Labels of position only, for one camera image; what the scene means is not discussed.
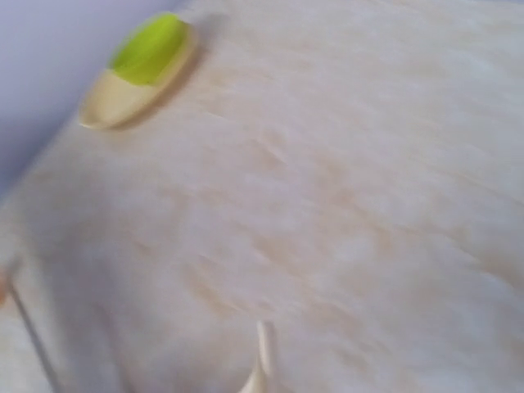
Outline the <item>beige folding umbrella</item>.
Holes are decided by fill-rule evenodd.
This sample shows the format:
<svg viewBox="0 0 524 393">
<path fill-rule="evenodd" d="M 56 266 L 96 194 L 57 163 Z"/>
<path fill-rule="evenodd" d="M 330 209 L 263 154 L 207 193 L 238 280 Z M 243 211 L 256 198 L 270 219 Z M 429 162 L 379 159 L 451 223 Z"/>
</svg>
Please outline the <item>beige folding umbrella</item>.
<svg viewBox="0 0 524 393">
<path fill-rule="evenodd" d="M 22 323 L 41 364 L 51 392 L 64 392 L 59 383 L 42 337 L 32 321 L 28 310 L 15 285 L 17 263 L 1 268 L 1 303 L 11 297 L 16 305 Z M 279 392 L 278 351 L 274 325 L 269 321 L 259 321 L 257 329 L 257 352 L 251 372 L 239 392 Z"/>
</svg>

